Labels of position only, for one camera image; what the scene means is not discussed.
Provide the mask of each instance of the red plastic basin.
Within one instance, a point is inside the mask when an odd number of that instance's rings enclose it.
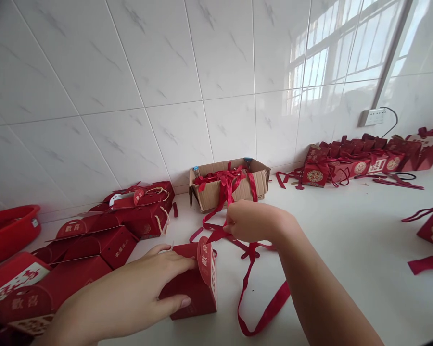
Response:
[[[25,248],[40,233],[38,205],[0,211],[0,263]]]

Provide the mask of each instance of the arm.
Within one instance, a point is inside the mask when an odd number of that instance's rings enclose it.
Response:
[[[241,200],[228,207],[227,222],[225,231],[237,239],[268,240],[276,247],[295,310],[312,346],[383,345],[291,214]]]
[[[139,332],[188,306],[176,295],[157,300],[175,276],[196,267],[193,259],[153,247],[146,255],[107,274],[67,299],[33,346],[95,346],[98,341]]]

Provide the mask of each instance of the power cord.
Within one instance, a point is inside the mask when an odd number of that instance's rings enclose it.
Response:
[[[394,110],[392,110],[390,107],[384,107],[384,106],[382,106],[382,107],[380,107],[380,108],[386,108],[386,109],[388,109],[388,110],[390,110],[391,112],[393,112],[393,114],[395,115],[395,117],[396,117],[396,123],[393,125],[393,127],[391,128],[391,129],[389,129],[388,131],[387,131],[387,133],[386,134],[384,134],[383,136],[382,136],[382,138],[384,138],[391,130],[393,130],[394,128],[395,128],[395,126],[396,125],[398,125],[398,115],[396,114],[396,112],[394,111]]]

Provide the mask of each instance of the red ribbon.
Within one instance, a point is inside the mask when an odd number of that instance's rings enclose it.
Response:
[[[408,265],[414,275],[417,275],[425,270],[433,269],[433,256],[426,257],[424,259],[418,259],[408,262]]]

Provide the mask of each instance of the brown cardboard box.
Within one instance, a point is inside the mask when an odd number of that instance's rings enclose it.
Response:
[[[201,176],[206,176],[209,173],[215,173],[218,171],[225,171],[228,169],[228,163],[231,162],[231,168],[237,168],[239,166],[247,167],[247,163],[244,159],[235,159],[223,162],[216,162],[207,165],[199,166],[199,174]],[[258,199],[263,199],[265,197],[265,193],[268,192],[268,180],[269,180],[269,172],[271,168],[265,166],[261,162],[257,160],[252,160],[250,162],[250,170],[249,172],[253,174],[255,185],[256,185],[256,193]],[[199,208],[201,213],[208,213],[212,209],[216,208],[219,202],[220,197],[220,182],[215,181],[211,183],[207,183],[205,185],[205,190],[199,192],[199,186],[194,184],[194,179],[196,178],[194,174],[194,170],[189,170],[189,204],[192,206],[192,195],[196,197],[197,202],[199,203]],[[232,193],[234,201],[238,201],[239,199],[252,200],[252,192],[250,189],[249,178],[241,180],[239,187]]]

